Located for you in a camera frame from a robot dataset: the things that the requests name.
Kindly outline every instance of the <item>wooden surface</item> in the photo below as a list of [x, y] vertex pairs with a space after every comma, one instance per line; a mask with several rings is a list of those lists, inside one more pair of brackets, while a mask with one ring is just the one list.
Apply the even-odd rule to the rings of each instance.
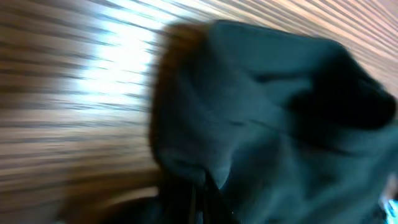
[[[1, 0], [0, 223], [50, 223], [159, 178], [152, 90], [167, 44], [195, 42], [192, 24], [335, 39], [397, 96], [397, 12], [396, 0]], [[172, 73], [176, 57], [165, 61]]]

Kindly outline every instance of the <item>wooden floor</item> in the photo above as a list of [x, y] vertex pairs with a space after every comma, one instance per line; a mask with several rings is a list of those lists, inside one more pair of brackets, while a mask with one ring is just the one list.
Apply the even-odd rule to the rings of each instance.
[[195, 43], [192, 24], [335, 39], [397, 96], [397, 12], [396, 0], [1, 0], [0, 223], [50, 223], [159, 178], [153, 86], [168, 43]]

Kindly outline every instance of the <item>wood grain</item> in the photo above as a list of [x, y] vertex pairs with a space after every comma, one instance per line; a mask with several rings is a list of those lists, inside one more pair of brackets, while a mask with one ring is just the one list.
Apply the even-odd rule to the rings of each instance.
[[154, 83], [178, 65], [163, 57], [171, 42], [197, 41], [195, 24], [335, 39], [398, 96], [397, 12], [395, 0], [0, 1], [0, 223], [50, 223], [70, 202], [156, 183]]

